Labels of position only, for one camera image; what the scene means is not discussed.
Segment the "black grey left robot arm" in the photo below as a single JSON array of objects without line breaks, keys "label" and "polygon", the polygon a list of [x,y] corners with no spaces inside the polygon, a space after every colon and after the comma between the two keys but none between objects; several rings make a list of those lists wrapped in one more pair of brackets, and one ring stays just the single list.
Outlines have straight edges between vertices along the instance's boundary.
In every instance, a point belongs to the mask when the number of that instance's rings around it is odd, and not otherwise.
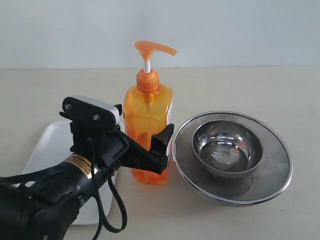
[{"label": "black grey left robot arm", "polygon": [[66,103],[60,115],[70,120],[71,154],[59,164],[0,179],[0,237],[3,240],[62,240],[80,209],[91,198],[98,227],[119,233],[128,214],[113,181],[120,167],[156,174],[168,165],[167,146],[174,125],[167,125],[144,149],[121,131],[115,110],[85,102]]}]

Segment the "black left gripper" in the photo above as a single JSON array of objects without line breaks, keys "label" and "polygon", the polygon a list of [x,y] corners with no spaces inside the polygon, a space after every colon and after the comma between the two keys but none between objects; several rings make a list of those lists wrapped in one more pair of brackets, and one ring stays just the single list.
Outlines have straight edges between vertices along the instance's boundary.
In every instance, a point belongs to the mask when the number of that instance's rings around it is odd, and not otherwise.
[{"label": "black left gripper", "polygon": [[114,105],[119,113],[119,126],[103,129],[71,122],[73,145],[71,152],[87,159],[92,166],[106,172],[116,171],[124,157],[124,166],[161,175],[168,165],[167,147],[175,125],[168,124],[151,137],[150,149],[125,135],[122,104]]}]

